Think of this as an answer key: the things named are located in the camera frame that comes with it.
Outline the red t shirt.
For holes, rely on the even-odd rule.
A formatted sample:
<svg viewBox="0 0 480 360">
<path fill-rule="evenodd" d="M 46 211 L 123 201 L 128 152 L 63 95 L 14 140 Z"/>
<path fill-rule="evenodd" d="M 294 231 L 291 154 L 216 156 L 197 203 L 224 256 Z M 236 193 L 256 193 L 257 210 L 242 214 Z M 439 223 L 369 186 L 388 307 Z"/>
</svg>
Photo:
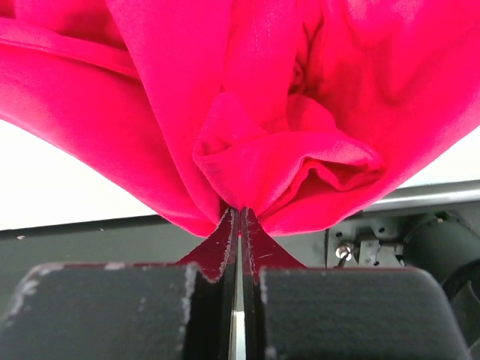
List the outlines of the red t shirt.
<svg viewBox="0 0 480 360">
<path fill-rule="evenodd" d="M 323 230 L 479 125 L 477 1 L 3 1 L 1 118 L 208 235 Z"/>
</svg>

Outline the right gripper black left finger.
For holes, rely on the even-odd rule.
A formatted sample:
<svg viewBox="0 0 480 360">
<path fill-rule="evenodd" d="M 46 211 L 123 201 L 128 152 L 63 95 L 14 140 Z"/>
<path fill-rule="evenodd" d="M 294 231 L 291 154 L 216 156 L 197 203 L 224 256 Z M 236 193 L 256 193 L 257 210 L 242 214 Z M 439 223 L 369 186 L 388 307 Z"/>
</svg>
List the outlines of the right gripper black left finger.
<svg viewBox="0 0 480 360">
<path fill-rule="evenodd" d="M 229 359 L 239 213 L 175 262 L 48 262 L 17 285 L 3 359 Z"/>
</svg>

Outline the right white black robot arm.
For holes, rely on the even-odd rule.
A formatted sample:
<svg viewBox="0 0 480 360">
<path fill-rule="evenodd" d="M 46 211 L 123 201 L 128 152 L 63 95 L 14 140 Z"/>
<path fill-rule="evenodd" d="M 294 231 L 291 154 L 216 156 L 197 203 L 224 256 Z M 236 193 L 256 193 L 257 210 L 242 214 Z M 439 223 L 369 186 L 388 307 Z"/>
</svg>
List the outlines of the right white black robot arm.
<svg viewBox="0 0 480 360">
<path fill-rule="evenodd" d="M 3 359 L 230 359 L 241 275 L 249 359 L 477 359 L 479 237 L 431 215 L 329 232 L 323 268 L 229 210 L 176 262 L 33 268 L 1 321 Z"/>
</svg>

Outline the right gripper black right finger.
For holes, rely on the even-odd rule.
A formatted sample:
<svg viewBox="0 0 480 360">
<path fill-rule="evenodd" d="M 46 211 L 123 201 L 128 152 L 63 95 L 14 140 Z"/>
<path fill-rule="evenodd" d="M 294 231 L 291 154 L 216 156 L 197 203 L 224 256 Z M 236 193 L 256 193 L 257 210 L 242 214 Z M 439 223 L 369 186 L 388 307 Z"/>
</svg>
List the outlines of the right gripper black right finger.
<svg viewBox="0 0 480 360">
<path fill-rule="evenodd" d="M 471 359 L 445 293 L 417 268 L 308 268 L 240 214 L 248 359 Z"/>
</svg>

